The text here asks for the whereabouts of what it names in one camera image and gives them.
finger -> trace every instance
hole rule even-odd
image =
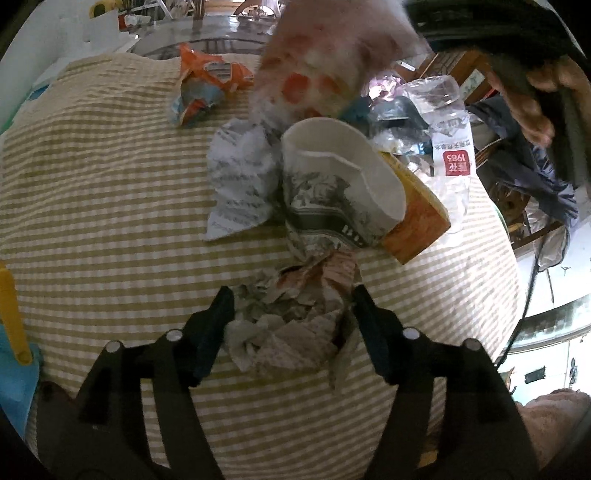
[[[575,92],[590,93],[591,86],[584,71],[570,57],[562,57],[556,63],[556,76],[561,85]]]
[[[584,71],[569,57],[562,57],[556,65],[556,76],[561,85],[573,92],[587,135],[591,136],[591,83]]]
[[[492,71],[487,75],[487,79],[505,99],[511,115],[521,126],[524,137],[535,145],[548,147],[554,138],[554,127],[542,114],[540,104],[528,95],[507,90],[500,78]]]
[[[543,67],[528,72],[527,80],[533,87],[543,92],[555,92],[558,90],[554,66],[548,62]]]
[[[530,143],[533,143],[539,147],[548,148],[552,144],[553,136],[549,137],[538,130],[530,130],[522,125],[521,132]]]
[[[551,142],[554,138],[554,127],[542,114],[540,104],[536,100],[513,92],[506,92],[504,98],[511,115],[524,130],[539,134],[540,139],[545,138],[544,141],[540,140],[541,143]]]

crumpled paper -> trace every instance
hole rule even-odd
[[[263,127],[230,120],[216,131],[207,152],[207,176],[216,205],[207,240],[254,228],[271,219],[281,175],[281,146]]]
[[[359,336],[351,335],[351,316],[342,320],[356,270],[353,253],[340,250],[302,267],[261,271],[235,287],[236,316],[226,325],[224,342],[236,366],[257,377],[277,377],[317,371],[335,358],[339,344],[345,352],[354,350],[350,343]],[[349,346],[344,336],[351,338]],[[346,374],[346,365],[346,358],[333,363],[333,384]]]

plastic bag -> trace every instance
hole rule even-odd
[[[368,115],[373,145],[392,155],[430,155],[429,125],[408,98],[376,99]]]
[[[369,81],[369,96],[373,99],[381,98],[384,100],[393,100],[396,97],[396,89],[404,81],[396,72],[382,72]]]
[[[425,51],[401,0],[290,2],[256,74],[251,118],[280,132],[338,118],[394,60]]]
[[[228,93],[253,85],[252,72],[240,63],[193,51],[186,43],[180,51],[181,74],[170,106],[170,121],[178,127],[202,119]]]

beige striped tablecloth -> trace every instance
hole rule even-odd
[[[256,67],[256,57],[233,59]],[[204,241],[207,146],[217,127],[247,117],[248,93],[175,129],[167,106],[178,68],[178,59],[131,54],[78,61],[6,135],[0,258],[43,352],[43,376],[72,395],[107,341],[154,341],[207,307],[220,286],[293,262],[279,226]],[[381,249],[358,261],[378,305],[433,340],[473,336],[493,354],[517,321],[517,266],[476,176],[459,247],[435,245],[405,266]],[[151,453],[166,464],[150,389],[144,384]],[[433,424],[443,393],[439,383]],[[222,351],[192,395],[228,479],[352,480],[371,459],[395,388],[375,375],[361,344],[340,394],[326,370],[255,380]],[[33,449],[34,420],[33,410]]]

blue cloth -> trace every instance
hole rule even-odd
[[[0,406],[21,438],[25,437],[41,365],[39,347],[32,343],[29,345],[33,362],[27,366],[20,365],[14,358],[4,325],[0,324]]]

